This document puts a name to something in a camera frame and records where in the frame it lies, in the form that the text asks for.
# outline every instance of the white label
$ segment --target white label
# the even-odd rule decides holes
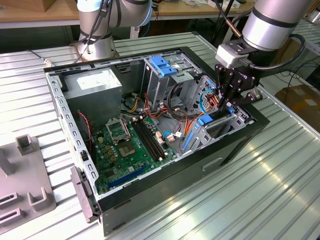
[[[302,90],[302,89],[294,89],[294,91],[298,94],[298,95],[305,95],[306,93]]]
[[[115,80],[116,78],[109,72],[104,71],[102,73],[82,76],[77,79],[77,82],[82,90],[91,89],[95,87],[99,87],[102,85],[106,85],[110,83],[110,81]]]
[[[312,99],[305,99],[305,102],[309,104],[310,106],[317,106],[317,103],[313,101]]]

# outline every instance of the ram slot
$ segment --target ram slot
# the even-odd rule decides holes
[[[158,161],[159,157],[157,156],[157,152],[153,149],[152,145],[149,143],[149,141],[146,139],[143,131],[140,129],[140,126],[135,122],[132,124],[132,127],[136,134],[138,134],[138,137],[142,141],[143,145],[146,147],[148,152],[151,154],[151,157],[154,161]]]
[[[158,157],[164,158],[165,157],[164,151],[160,148],[160,146],[158,145],[158,143],[156,142],[154,137],[150,134],[150,132],[149,132],[148,128],[146,127],[146,125],[142,121],[138,122],[138,125],[140,126],[140,128],[144,132],[145,136],[149,139],[150,143],[155,148]]]

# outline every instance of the wooden workbench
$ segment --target wooden workbench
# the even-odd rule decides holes
[[[252,0],[241,4],[240,8],[233,8],[230,14],[241,14],[252,8]],[[190,6],[185,2],[161,2],[159,4],[158,20],[214,18],[219,14],[217,8],[207,4]],[[152,13],[151,20],[156,19],[156,13]],[[46,11],[39,12],[18,7],[6,6],[0,9],[0,29],[27,28],[46,26],[78,25],[79,15],[75,0],[56,0]]]

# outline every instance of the cardboard box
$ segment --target cardboard box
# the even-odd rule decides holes
[[[284,102],[287,89],[281,89],[275,97]],[[307,85],[289,87],[284,104],[320,133],[320,95],[317,92]]]
[[[45,12],[56,0],[0,0],[0,5]]]

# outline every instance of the blue pcie slot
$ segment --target blue pcie slot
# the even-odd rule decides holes
[[[113,182],[108,183],[108,187],[111,188],[111,187],[120,185],[120,184],[126,182],[127,180],[132,179],[132,178],[134,178],[134,177],[142,174],[143,170],[144,170],[146,167],[147,167],[147,165],[144,165],[144,166],[141,167],[140,169],[138,169],[138,170],[136,170],[136,171],[134,171],[134,172],[131,172],[131,173],[129,173],[128,175],[125,175],[125,176],[123,176],[123,177],[121,177],[121,178],[119,178],[119,179],[117,179],[117,180],[115,180],[115,181],[113,181]]]
[[[193,135],[194,135],[194,131],[191,131],[189,136],[188,136],[188,138],[187,138],[187,140],[185,141],[185,144],[183,145],[183,148],[182,148],[183,151],[186,150],[186,148],[187,148],[188,144],[190,143],[190,140],[191,140]]]

